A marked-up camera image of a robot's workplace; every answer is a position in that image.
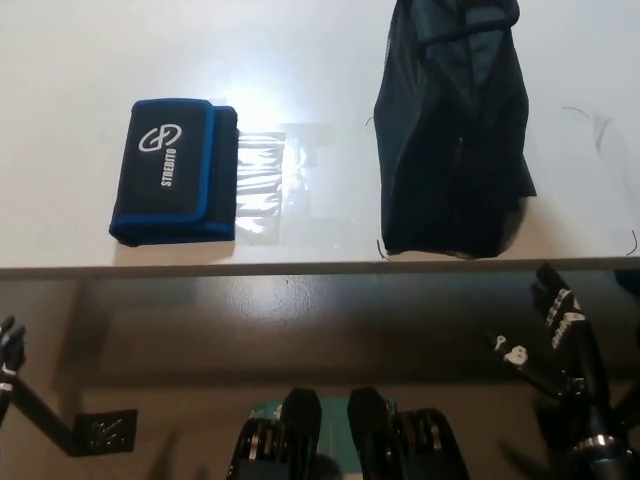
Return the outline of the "robot right hand white black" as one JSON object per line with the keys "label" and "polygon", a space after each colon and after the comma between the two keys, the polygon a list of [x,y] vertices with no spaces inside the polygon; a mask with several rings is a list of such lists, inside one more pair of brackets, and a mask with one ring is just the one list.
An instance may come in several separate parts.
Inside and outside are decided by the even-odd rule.
{"label": "robot right hand white black", "polygon": [[605,443],[626,441],[636,424],[630,407],[614,407],[594,329],[574,290],[548,263],[531,286],[534,307],[547,333],[553,360],[534,349],[488,332],[492,355],[550,401],[534,407],[548,446],[568,449],[591,437]]}

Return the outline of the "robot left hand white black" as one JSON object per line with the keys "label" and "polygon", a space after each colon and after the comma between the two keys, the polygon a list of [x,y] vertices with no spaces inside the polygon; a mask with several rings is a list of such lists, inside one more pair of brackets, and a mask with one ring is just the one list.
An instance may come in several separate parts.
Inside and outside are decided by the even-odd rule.
{"label": "robot left hand white black", "polygon": [[13,383],[25,362],[24,325],[15,326],[14,316],[1,321],[1,400],[13,391]]}

